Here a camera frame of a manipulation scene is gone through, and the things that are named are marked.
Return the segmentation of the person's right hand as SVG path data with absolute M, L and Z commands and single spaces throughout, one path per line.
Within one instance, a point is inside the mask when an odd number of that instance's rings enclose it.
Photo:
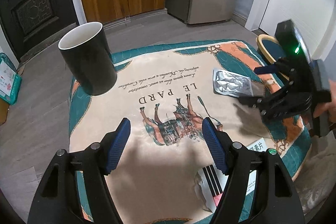
M 317 118 L 323 113 L 327 113 L 329 116 L 329 121 L 331 123 L 336 122 L 336 83 L 333 80 L 329 80 L 330 92 L 331 92 L 331 102 L 319 103 L 313 113 L 313 117 Z

